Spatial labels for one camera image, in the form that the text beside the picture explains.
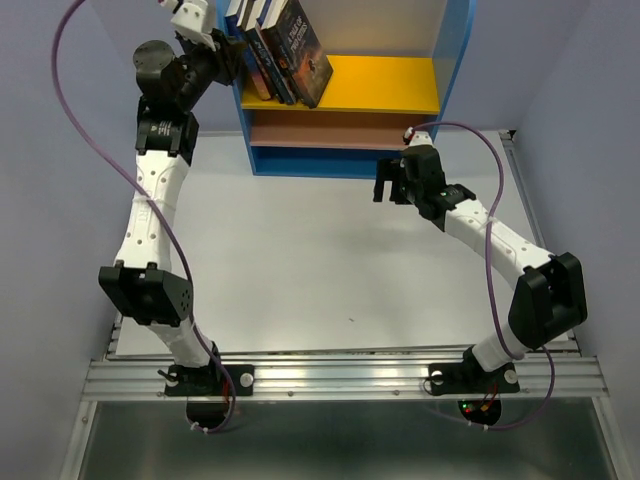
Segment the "Three Days to See book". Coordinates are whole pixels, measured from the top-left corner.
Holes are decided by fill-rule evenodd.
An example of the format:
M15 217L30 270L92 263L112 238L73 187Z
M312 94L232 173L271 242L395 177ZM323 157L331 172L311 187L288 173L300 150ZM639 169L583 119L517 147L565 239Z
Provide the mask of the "Three Days to See book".
M254 6L258 3L257 0L241 0L237 11L236 27L239 30L244 30L252 18L252 12Z

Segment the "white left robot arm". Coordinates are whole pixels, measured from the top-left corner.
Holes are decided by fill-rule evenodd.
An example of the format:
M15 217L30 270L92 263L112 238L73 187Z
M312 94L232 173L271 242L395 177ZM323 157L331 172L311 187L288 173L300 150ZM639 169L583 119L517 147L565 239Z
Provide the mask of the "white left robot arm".
M239 72L241 43L218 29L211 38L206 44L178 35L182 55L160 40L141 44L133 54L140 90L135 193L121 247L98 276L119 313L150 330L171 352L168 385L188 379L202 394L222 384L220 356L193 318L192 276L173 273L171 254L182 250L172 226L199 133L194 106L212 84L228 86Z

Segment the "dark purple cover book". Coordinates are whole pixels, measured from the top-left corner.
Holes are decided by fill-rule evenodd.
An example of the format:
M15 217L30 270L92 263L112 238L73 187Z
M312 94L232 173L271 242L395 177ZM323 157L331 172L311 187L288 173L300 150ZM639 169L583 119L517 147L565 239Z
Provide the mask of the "dark purple cover book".
M315 109L328 86L333 68L298 0L288 0L274 27L261 29L276 40L300 101Z

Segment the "Jane Eyre blue book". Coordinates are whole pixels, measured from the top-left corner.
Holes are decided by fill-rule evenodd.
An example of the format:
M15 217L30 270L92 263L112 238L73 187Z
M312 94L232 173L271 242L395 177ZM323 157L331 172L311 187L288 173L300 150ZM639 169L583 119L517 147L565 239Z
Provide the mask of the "Jane Eyre blue book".
M264 68L260 65L251 43L244 34L244 30L239 30L236 27L237 11L240 1L241 0L231 0L229 2L229 6L225 14L225 25L228 33L232 37L236 38L238 41L246 43L246 48L243 50L242 56L248 71L248 76L257 91L258 97L263 101L271 100L276 93L274 91L274 87L271 84L269 77L266 75Z

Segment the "Animal Farm book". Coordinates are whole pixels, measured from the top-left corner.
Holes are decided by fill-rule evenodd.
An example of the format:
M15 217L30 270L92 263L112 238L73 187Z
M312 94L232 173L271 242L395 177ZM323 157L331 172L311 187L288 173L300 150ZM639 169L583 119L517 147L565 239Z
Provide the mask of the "Animal Farm book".
M263 11L258 17L258 25L261 29L274 27L279 20L284 8L288 5L288 0L271 0L265 3Z

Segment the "Kate DiCamillo dark book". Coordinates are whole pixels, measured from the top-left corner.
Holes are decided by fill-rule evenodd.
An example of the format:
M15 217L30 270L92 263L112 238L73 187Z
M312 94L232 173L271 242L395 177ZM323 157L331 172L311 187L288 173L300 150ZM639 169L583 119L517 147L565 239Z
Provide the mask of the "Kate DiCamillo dark book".
M282 80L284 89L288 94L289 99L285 101L287 105L296 105L300 100L297 87L292 82L288 68L286 66L286 62L284 61L284 57L280 53L278 44L276 40L273 38L273 35L270 33L264 34L266 44L269 48L269 51L273 57L273 63L278 72L279 78Z

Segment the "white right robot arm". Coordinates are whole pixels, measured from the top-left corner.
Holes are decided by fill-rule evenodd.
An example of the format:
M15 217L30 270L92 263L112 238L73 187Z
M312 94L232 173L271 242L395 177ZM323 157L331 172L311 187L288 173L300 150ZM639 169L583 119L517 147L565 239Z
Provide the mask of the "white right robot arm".
M373 199L413 205L420 216L481 256L513 290L508 318L498 332L468 348L459 363L432 366L432 391L481 393L504 382L513 360L582 324L588 316L582 266L570 253L554 255L492 218L476 195L447 182L431 145L405 149L376 166Z

